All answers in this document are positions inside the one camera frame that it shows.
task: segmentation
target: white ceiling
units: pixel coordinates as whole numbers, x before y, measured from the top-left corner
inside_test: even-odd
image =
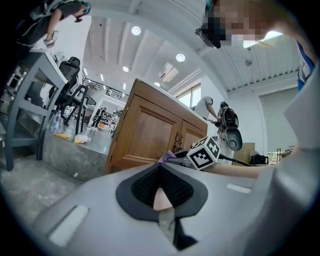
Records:
[[[270,46],[256,44],[243,49],[240,41],[220,49],[208,48],[194,33],[201,26],[205,0],[91,0],[92,26],[88,34],[84,66],[89,78],[123,91],[135,77],[147,83],[161,82],[158,73],[170,62],[179,70],[161,87],[171,93],[204,74],[224,97],[247,86],[272,84],[293,77],[299,65],[295,42],[285,36]],[[132,26],[141,34],[134,36]],[[186,60],[178,63],[177,53]],[[130,72],[122,71],[128,66]]]

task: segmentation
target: purple cloth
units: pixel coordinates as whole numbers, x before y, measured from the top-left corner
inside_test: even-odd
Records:
[[[166,153],[164,153],[160,159],[157,161],[157,163],[168,163],[168,159],[170,158],[177,158],[174,153],[172,153],[170,150],[168,150]]]

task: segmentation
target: plastic bottle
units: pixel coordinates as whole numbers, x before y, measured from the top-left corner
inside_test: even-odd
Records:
[[[90,142],[90,141],[91,141],[91,138],[88,137],[87,135],[79,135],[79,134],[77,134],[74,137],[74,142],[75,143],[87,143],[87,142]]]
[[[59,128],[60,124],[60,118],[61,118],[61,110],[58,110],[58,112],[54,115],[52,119],[52,125],[51,125],[51,132],[56,132]]]

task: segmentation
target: window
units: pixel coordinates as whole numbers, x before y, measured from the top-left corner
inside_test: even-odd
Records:
[[[176,97],[187,107],[194,107],[201,99],[201,84],[198,84]]]

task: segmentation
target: door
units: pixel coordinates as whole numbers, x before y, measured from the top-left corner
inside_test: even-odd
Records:
[[[206,136],[207,136],[206,131],[203,131],[183,120],[181,125],[180,138],[179,138],[179,145],[180,145],[179,150],[181,151],[181,150],[191,149],[192,143],[195,143]]]
[[[155,163],[173,150],[181,123],[180,117],[135,95],[115,143],[111,166],[128,169]]]

